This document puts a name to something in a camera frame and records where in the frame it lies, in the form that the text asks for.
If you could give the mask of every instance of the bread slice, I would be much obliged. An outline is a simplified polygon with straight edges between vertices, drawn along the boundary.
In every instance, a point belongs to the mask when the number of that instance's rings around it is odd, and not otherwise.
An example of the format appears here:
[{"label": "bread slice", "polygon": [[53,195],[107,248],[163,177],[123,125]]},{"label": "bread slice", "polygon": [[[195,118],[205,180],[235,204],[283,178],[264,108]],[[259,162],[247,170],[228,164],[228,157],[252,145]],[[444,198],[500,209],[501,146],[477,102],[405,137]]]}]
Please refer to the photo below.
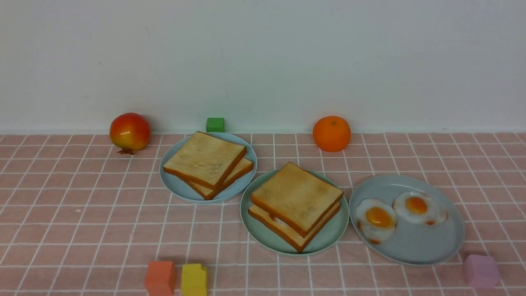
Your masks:
[{"label": "bread slice", "polygon": [[245,154],[244,145],[196,132],[163,169],[180,179],[217,190]]},{"label": "bread slice", "polygon": [[341,189],[288,162],[250,199],[305,238],[342,196]]},{"label": "bread slice", "polygon": [[276,217],[271,216],[268,212],[265,212],[262,208],[255,204],[248,208],[248,213],[254,217],[254,219],[263,223],[268,229],[272,230],[275,234],[279,235],[288,244],[294,247],[299,253],[301,253],[310,241],[320,232],[320,230],[329,222],[336,213],[340,210],[340,203],[335,203],[325,215],[322,216],[320,222],[318,222],[314,228],[307,233],[305,237],[299,235],[289,225],[279,220]]},{"label": "bread slice", "polygon": [[234,183],[237,179],[252,171],[253,168],[254,164],[252,163],[252,161],[243,158],[237,163],[236,167],[228,175],[228,177],[225,179],[223,184],[221,184],[218,190],[212,190],[193,182],[185,181],[185,183],[188,184],[188,186],[190,186],[197,193],[199,193],[199,195],[201,195],[205,200],[211,200],[214,197],[216,197],[216,195],[219,194],[221,191],[225,190],[227,187],[232,185],[232,183]]}]

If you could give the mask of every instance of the orange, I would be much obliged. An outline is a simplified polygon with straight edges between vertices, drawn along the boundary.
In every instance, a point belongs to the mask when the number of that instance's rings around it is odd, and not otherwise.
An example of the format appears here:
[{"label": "orange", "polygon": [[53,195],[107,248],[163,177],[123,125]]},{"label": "orange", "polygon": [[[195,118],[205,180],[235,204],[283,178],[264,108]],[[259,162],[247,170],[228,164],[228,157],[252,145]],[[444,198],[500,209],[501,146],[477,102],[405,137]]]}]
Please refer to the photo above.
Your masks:
[{"label": "orange", "polygon": [[314,125],[312,137],[323,151],[341,151],[351,141],[351,127],[341,117],[327,116],[318,120]]}]

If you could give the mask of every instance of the grid pattern tablecloth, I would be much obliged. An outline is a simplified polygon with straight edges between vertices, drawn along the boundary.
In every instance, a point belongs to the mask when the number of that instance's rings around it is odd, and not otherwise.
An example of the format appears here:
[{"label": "grid pattern tablecloth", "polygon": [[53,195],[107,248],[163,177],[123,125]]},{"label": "grid pattern tablecloth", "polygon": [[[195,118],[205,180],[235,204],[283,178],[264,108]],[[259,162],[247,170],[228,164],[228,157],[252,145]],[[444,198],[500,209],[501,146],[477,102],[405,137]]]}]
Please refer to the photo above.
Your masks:
[{"label": "grid pattern tablecloth", "polygon": [[[259,157],[257,176],[292,161],[347,198],[373,175],[427,181],[458,206],[466,242],[447,263],[403,267],[350,227],[322,254],[277,256],[246,232],[239,197],[195,206],[163,187],[160,158],[183,135],[155,135],[133,157],[117,154],[107,135],[5,135],[0,296],[144,296],[154,259],[208,266],[214,296],[526,295],[526,134],[355,134],[339,153],[320,152],[306,134],[240,136]],[[464,286],[471,253],[495,257],[497,289]]]}]

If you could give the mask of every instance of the fried egg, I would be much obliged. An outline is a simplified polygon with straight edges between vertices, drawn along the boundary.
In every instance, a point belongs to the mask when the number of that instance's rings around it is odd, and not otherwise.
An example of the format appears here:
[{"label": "fried egg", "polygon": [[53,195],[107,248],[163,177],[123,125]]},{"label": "fried egg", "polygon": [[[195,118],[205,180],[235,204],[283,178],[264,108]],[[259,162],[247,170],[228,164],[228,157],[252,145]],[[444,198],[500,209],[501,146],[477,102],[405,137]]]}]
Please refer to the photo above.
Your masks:
[{"label": "fried egg", "polygon": [[404,192],[393,202],[393,209],[402,219],[413,224],[440,224],[448,213],[423,192]]},{"label": "fried egg", "polygon": [[395,211],[379,199],[365,199],[356,207],[357,228],[373,244],[380,244],[395,232]]}]

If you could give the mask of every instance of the green cube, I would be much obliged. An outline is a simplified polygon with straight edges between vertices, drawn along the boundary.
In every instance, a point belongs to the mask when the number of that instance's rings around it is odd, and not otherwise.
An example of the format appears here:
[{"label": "green cube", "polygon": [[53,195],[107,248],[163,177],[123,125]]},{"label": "green cube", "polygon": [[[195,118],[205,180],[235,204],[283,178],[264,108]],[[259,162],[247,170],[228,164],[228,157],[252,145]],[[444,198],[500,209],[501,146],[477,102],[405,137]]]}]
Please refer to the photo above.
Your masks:
[{"label": "green cube", "polygon": [[206,119],[206,132],[225,132],[225,119],[219,117],[209,117]]}]

